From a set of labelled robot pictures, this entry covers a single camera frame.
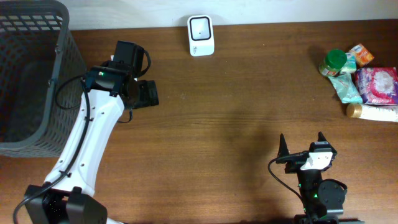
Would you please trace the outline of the teal wet wipes pack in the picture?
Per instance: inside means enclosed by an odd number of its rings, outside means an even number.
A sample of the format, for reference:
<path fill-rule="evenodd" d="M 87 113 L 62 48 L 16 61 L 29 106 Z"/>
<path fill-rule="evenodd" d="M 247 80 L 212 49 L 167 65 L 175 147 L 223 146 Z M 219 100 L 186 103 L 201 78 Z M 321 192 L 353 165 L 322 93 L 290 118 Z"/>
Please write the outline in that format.
<path fill-rule="evenodd" d="M 338 77 L 329 77 L 329 80 L 343 104 L 363 103 L 363 99 L 352 81 L 351 74 L 344 73 Z"/>

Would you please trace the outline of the white bamboo print tube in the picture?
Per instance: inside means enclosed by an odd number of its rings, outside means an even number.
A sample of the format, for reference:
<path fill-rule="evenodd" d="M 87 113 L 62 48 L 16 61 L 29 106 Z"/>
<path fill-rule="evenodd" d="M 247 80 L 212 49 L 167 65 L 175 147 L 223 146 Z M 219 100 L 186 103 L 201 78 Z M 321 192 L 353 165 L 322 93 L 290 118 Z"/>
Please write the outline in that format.
<path fill-rule="evenodd" d="M 369 106 L 351 103 L 347 106 L 346 115 L 350 118 L 397 122 L 397 106 Z"/>

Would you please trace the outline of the red purple pad package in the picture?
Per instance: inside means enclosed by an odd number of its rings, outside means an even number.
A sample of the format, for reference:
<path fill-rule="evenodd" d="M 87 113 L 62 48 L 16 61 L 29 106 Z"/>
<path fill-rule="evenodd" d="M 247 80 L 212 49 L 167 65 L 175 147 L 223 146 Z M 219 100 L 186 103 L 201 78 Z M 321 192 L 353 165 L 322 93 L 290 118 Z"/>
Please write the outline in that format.
<path fill-rule="evenodd" d="M 355 85 L 367 105 L 397 105 L 397 69 L 361 68 L 354 74 Z"/>

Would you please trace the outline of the teal Kleenex tissue pack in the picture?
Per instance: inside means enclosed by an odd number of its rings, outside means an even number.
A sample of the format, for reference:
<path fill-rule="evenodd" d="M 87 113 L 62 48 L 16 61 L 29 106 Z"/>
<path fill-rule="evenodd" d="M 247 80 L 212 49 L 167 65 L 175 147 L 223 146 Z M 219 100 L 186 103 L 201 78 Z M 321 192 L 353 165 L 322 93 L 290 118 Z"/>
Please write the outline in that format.
<path fill-rule="evenodd" d="M 356 59 L 354 54 L 352 53 L 346 53 L 346 63 L 343 65 L 343 67 L 340 70 L 340 74 L 352 74 L 354 73 L 357 68 L 356 68 Z"/>

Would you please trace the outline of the green lid jar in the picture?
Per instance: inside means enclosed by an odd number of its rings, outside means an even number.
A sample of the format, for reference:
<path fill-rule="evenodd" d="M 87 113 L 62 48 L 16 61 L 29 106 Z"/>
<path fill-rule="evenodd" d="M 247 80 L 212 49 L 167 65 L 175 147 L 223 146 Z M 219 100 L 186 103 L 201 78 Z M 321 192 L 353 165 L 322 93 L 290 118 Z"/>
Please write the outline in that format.
<path fill-rule="evenodd" d="M 330 50 L 318 66 L 318 71 L 325 77 L 337 75 L 347 62 L 346 53 L 340 49 Z"/>

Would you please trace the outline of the orange Kleenex tissue pack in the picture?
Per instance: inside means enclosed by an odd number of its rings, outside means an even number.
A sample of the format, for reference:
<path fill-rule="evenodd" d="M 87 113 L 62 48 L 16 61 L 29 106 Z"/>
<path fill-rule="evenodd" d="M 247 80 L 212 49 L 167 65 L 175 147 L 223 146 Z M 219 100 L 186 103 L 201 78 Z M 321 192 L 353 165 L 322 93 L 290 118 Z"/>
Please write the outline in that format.
<path fill-rule="evenodd" d="M 374 60 L 373 54 L 363 44 L 355 45 L 349 50 L 349 53 L 354 55 L 355 61 L 360 67 L 364 67 Z"/>

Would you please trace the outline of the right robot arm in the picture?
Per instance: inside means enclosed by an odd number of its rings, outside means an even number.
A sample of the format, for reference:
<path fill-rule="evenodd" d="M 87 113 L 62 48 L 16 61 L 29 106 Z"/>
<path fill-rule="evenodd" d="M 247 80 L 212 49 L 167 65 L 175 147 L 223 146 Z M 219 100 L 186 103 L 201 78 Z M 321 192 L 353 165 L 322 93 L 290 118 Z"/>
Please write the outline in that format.
<path fill-rule="evenodd" d="M 340 219 L 344 213 L 348 187 L 335 179 L 324 179 L 322 173 L 332 166 L 337 156 L 336 149 L 318 133 L 318 140 L 309 149 L 291 154 L 283 134 L 279 138 L 277 157 L 271 160 L 268 171 L 284 187 L 293 192 L 303 205 L 303 215 L 294 216 L 294 223 L 362 223 L 358 219 Z M 284 164 L 286 174 L 295 174 L 299 191 L 289 187 L 271 171 L 271 164 Z"/>

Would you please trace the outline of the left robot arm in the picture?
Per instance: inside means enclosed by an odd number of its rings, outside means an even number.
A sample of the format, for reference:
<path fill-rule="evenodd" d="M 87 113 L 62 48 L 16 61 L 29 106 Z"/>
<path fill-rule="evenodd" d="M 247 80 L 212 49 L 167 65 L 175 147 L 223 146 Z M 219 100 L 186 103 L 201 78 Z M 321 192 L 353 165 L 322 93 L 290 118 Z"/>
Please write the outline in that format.
<path fill-rule="evenodd" d="M 147 50 L 118 41 L 111 60 L 76 77 L 83 93 L 78 115 L 57 163 L 43 185 L 28 186 L 13 211 L 17 223 L 26 208 L 32 223 L 114 223 L 94 199 L 96 176 L 104 150 L 124 111 L 157 106 L 155 81 L 142 76 L 151 65 Z"/>

